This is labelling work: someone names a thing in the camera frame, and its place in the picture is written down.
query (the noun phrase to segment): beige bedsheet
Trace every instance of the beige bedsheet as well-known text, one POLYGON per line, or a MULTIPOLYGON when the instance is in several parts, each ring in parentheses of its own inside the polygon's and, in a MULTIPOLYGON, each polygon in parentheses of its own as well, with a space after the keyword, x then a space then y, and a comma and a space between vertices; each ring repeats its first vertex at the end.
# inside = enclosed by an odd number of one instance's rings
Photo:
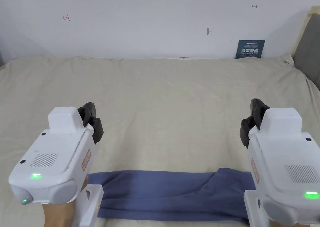
MULTIPOLYGON (((320 92, 291 57, 104 59, 52 55, 0 70, 0 226, 42 226, 39 204, 19 205, 8 177, 55 106, 94 102, 104 136, 90 172, 249 170, 239 128, 252 98, 294 107, 320 144, 320 92)), ((99 219, 96 226, 244 226, 99 219)))

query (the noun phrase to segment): blue sign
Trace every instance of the blue sign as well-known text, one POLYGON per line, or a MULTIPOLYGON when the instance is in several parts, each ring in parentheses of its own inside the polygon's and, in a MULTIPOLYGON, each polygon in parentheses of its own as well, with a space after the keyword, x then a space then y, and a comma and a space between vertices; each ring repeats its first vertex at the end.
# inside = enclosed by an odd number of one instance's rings
POLYGON ((265 40, 239 40, 236 58, 261 58, 265 40))

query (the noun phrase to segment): red marking on wall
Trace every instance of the red marking on wall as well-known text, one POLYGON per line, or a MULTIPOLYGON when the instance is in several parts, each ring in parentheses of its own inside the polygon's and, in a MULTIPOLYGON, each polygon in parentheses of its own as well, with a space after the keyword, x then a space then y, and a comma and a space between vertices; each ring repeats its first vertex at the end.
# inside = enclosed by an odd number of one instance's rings
POLYGON ((69 19, 69 16, 68 16, 68 15, 67 15, 66 17, 63 17, 63 19, 64 19, 64 20, 68 19, 68 20, 70 21, 70 19, 69 19))

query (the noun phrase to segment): red label sticker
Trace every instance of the red label sticker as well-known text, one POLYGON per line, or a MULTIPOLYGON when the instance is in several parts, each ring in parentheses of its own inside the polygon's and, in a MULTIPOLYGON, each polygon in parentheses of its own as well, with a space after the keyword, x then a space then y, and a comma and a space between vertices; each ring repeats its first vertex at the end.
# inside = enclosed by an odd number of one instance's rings
POLYGON ((88 153, 87 155, 85 156, 83 162, 82 162, 82 170, 85 171, 85 168, 87 167, 88 165, 88 162, 90 160, 90 157, 91 157, 91 151, 90 149, 88 150, 88 153))
POLYGON ((251 166, 252 166, 252 170, 253 170, 254 176, 256 177, 256 182, 257 182, 257 184, 258 184, 258 183, 259 183, 259 180, 260 180, 260 177, 259 177, 259 173, 258 173, 258 170, 257 170, 257 168, 256 168, 256 165, 255 165, 253 159, 251 160, 251 166))

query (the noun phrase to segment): blue towel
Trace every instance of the blue towel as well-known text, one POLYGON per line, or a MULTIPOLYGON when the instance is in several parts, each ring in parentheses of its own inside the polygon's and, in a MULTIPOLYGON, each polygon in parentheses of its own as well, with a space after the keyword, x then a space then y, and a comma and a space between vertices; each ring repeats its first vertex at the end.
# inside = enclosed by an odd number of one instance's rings
POLYGON ((115 171, 89 175, 104 195, 98 217, 158 221, 248 221, 243 200, 250 172, 115 171))

